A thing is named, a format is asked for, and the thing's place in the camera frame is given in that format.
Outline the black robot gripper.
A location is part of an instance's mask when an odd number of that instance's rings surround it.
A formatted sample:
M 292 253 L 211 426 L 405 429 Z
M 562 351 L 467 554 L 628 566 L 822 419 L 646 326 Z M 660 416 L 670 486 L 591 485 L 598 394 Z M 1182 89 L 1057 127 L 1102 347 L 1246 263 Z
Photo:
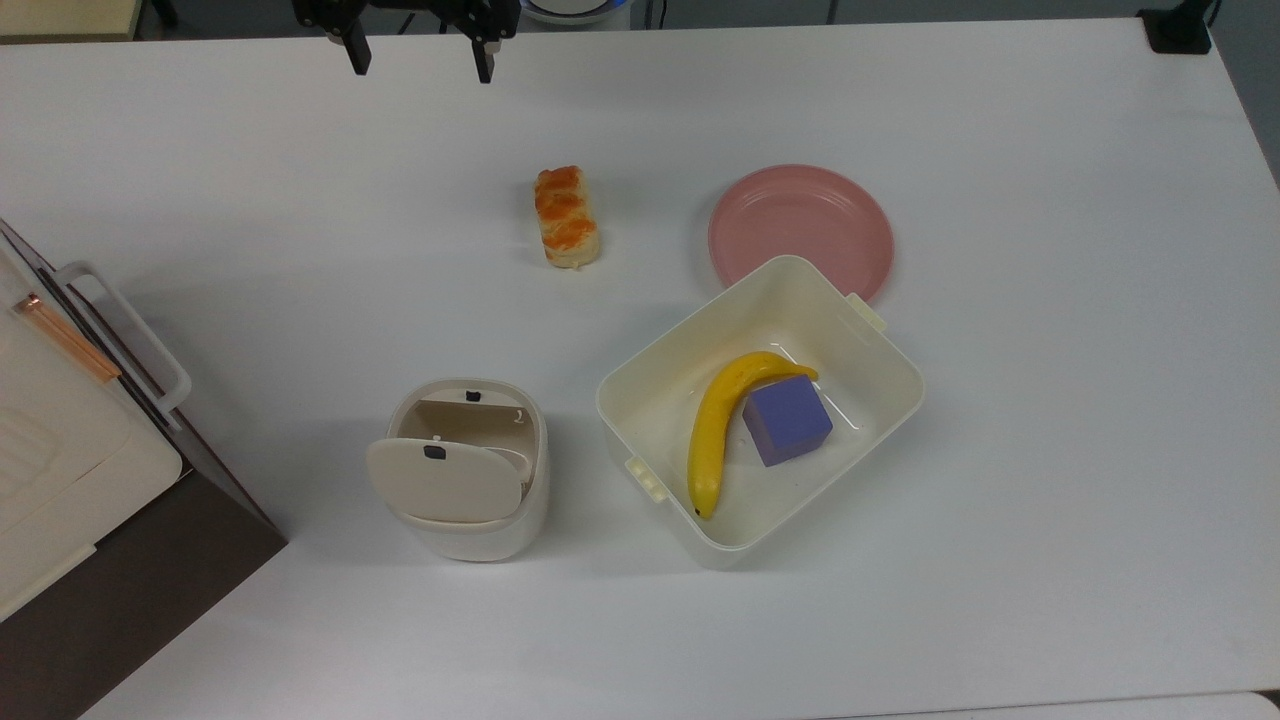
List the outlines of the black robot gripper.
M 498 41 L 515 37 L 521 18 L 520 1 L 294 1 L 296 19 L 344 38 L 344 49 L 357 76 L 366 76 L 371 49 L 361 15 L 367 8 L 389 12 L 428 13 L 471 38 L 471 49 L 483 85 L 493 82 Z

